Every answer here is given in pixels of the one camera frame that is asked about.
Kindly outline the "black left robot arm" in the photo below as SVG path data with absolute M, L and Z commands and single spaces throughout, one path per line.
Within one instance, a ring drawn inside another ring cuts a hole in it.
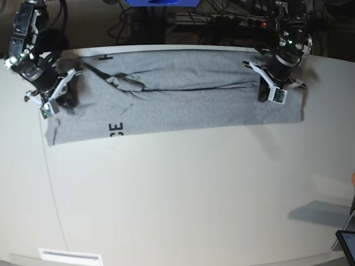
M 116 53 L 83 57 L 82 64 L 100 76 L 117 75 L 142 89 L 195 91 L 227 89 L 256 82 L 258 100 L 285 104 L 291 90 L 303 82 L 292 72 L 312 48 L 304 1 L 235 1 L 234 9 L 221 1 L 211 12 L 189 12 L 182 32 L 196 33 L 208 44 L 240 40 L 258 51 L 182 49 Z

